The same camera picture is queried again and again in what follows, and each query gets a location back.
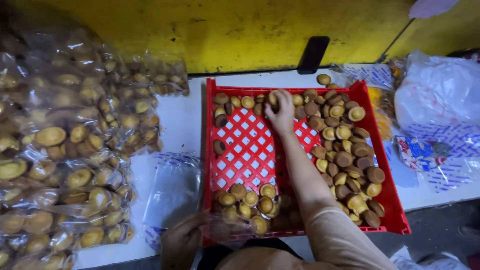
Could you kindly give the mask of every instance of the beige sleeve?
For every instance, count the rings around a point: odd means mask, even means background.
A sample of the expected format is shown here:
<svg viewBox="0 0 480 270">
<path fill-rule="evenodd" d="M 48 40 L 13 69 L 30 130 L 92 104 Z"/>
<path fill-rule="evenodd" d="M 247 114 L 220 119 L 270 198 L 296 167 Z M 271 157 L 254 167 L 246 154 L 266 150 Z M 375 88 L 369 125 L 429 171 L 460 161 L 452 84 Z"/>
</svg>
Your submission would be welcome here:
<svg viewBox="0 0 480 270">
<path fill-rule="evenodd" d="M 316 261 L 349 270 L 397 269 L 339 208 L 322 209 L 305 227 Z"/>
</svg>

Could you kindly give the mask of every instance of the shoe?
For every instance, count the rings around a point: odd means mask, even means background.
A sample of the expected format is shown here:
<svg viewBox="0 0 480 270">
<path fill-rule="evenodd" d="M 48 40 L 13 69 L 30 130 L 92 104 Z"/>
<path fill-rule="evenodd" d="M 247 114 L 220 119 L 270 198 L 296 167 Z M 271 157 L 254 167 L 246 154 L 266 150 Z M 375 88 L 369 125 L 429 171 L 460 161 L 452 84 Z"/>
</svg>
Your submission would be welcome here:
<svg viewBox="0 0 480 270">
<path fill-rule="evenodd" d="M 460 226 L 458 228 L 458 233 L 461 236 L 473 237 L 480 240 L 480 230 L 470 226 Z"/>
</svg>

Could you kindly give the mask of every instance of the black smartphone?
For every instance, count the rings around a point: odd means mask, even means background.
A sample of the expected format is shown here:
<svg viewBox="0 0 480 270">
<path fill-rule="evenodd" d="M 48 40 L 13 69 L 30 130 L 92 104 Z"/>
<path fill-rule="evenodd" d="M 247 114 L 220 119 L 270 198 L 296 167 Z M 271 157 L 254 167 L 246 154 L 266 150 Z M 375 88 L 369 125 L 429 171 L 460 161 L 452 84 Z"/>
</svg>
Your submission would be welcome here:
<svg viewBox="0 0 480 270">
<path fill-rule="evenodd" d="M 303 74 L 314 74 L 317 72 L 320 62 L 327 50 L 329 37 L 311 37 L 308 40 L 307 47 L 303 51 L 297 72 Z"/>
</svg>

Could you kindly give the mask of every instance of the beige shirt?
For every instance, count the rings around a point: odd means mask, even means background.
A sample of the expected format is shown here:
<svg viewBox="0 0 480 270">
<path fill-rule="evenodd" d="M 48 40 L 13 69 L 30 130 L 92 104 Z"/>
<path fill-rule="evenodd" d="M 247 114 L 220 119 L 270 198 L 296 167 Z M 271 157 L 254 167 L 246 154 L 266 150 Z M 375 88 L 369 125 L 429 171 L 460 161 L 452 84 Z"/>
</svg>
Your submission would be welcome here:
<svg viewBox="0 0 480 270">
<path fill-rule="evenodd" d="M 300 260 L 284 250 L 251 247 L 226 257 L 216 269 L 397 269 L 339 208 L 323 208 L 305 228 L 314 263 Z"/>
</svg>

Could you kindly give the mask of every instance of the red plastic crate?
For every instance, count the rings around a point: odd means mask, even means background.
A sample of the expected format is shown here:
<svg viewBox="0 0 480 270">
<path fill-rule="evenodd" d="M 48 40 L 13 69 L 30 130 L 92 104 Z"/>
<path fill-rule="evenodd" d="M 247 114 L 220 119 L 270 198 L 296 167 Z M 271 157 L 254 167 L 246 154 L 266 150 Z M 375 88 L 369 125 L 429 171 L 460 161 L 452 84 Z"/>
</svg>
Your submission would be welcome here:
<svg viewBox="0 0 480 270">
<path fill-rule="evenodd" d="M 280 139 L 271 129 L 270 122 L 264 117 L 257 116 L 253 111 L 244 108 L 235 109 L 232 116 L 228 116 L 228 124 L 223 128 L 214 126 L 213 97 L 217 93 L 231 96 L 256 97 L 259 94 L 268 94 L 276 88 L 264 87 L 231 87 L 217 86 L 214 78 L 207 79 L 207 128 L 206 128 L 206 164 L 205 164 L 205 209 L 212 206 L 212 194 L 215 190 L 228 190 L 235 183 L 242 183 L 248 190 L 259 193 L 261 185 L 275 182 L 278 192 L 291 194 L 293 190 L 289 183 L 285 164 L 285 154 Z M 306 88 L 286 88 L 292 94 L 301 94 Z M 330 88 L 316 88 L 321 95 Z M 393 232 L 398 234 L 411 233 L 407 218 L 396 192 L 395 183 L 390 173 L 387 156 L 377 128 L 372 105 L 368 96 L 365 81 L 357 81 L 350 88 L 337 88 L 337 92 L 344 92 L 350 99 L 362 106 L 366 115 L 355 126 L 366 129 L 371 136 L 373 149 L 376 154 L 378 167 L 385 172 L 385 181 L 382 192 L 375 200 L 385 207 L 385 217 L 381 218 L 381 226 L 360 227 L 364 232 Z M 306 119 L 295 120 L 294 131 L 306 153 L 315 145 L 322 145 L 321 135 L 306 124 Z M 213 141 L 219 139 L 225 142 L 226 150 L 222 156 L 215 154 Z M 303 235 L 304 230 L 288 230 L 268 232 L 265 237 L 283 237 Z"/>
</svg>

